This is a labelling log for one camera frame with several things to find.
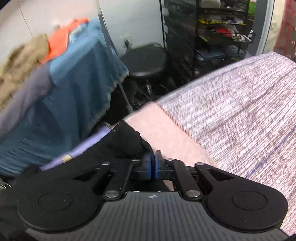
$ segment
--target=white wall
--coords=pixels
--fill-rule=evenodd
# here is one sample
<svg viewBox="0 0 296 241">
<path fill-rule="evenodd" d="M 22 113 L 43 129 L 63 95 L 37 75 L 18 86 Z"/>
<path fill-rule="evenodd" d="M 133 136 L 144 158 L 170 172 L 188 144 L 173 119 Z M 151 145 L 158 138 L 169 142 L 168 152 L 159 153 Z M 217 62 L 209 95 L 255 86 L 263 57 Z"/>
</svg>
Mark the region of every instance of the white wall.
<svg viewBox="0 0 296 241">
<path fill-rule="evenodd" d="M 149 42 L 163 43 L 159 0 L 99 2 L 119 55 L 125 53 L 120 37 L 126 34 L 131 36 L 133 47 Z M 95 0 L 11 0 L 0 11 L 0 63 L 13 47 L 32 38 L 30 31 L 33 36 L 43 32 L 50 35 L 54 25 L 81 17 L 98 19 Z"/>
</svg>

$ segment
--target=blue cloth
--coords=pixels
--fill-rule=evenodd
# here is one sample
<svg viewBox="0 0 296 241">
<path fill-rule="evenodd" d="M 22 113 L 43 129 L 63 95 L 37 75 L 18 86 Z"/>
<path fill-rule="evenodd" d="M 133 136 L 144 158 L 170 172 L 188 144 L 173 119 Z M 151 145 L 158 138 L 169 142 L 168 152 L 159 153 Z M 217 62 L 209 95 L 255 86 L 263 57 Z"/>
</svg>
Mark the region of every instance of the blue cloth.
<svg viewBox="0 0 296 241">
<path fill-rule="evenodd" d="M 16 176 L 70 151 L 110 106 L 110 93 L 128 70 L 113 50 L 110 60 L 99 21 L 69 36 L 67 51 L 50 62 L 53 88 L 0 140 L 0 173 Z"/>
</svg>

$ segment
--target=tan garment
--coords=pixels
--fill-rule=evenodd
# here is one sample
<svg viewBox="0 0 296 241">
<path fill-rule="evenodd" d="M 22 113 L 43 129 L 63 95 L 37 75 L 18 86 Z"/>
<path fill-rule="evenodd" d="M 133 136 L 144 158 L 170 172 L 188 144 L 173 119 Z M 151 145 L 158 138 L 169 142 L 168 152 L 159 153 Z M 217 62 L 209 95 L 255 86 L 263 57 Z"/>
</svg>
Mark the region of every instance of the tan garment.
<svg viewBox="0 0 296 241">
<path fill-rule="evenodd" d="M 46 34 L 40 34 L 30 42 L 15 48 L 6 63 L 0 67 L 0 113 L 7 107 L 14 93 L 39 61 L 48 54 Z"/>
</svg>

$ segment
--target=mattress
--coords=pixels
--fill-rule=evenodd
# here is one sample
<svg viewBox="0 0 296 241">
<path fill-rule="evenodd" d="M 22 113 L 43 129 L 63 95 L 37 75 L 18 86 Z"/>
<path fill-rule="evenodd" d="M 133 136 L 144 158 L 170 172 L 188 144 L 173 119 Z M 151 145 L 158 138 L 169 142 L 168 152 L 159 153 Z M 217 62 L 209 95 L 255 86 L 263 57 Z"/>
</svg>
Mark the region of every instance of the mattress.
<svg viewBox="0 0 296 241">
<path fill-rule="evenodd" d="M 222 170 L 271 186 L 296 229 L 296 63 L 269 52 L 221 68 L 158 101 Z"/>
</svg>

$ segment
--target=orange garment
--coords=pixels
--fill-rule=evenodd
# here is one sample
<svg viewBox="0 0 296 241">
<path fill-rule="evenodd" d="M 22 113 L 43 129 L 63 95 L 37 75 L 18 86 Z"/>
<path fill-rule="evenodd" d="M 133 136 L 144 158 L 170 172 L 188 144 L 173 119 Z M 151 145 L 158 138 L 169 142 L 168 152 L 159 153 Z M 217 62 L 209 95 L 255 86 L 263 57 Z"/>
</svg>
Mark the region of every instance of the orange garment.
<svg viewBox="0 0 296 241">
<path fill-rule="evenodd" d="M 68 47 L 68 37 L 75 28 L 83 23 L 88 23 L 88 18 L 74 19 L 72 23 L 56 30 L 48 39 L 48 55 L 41 59 L 40 63 L 45 64 L 47 61 L 63 54 Z"/>
</svg>

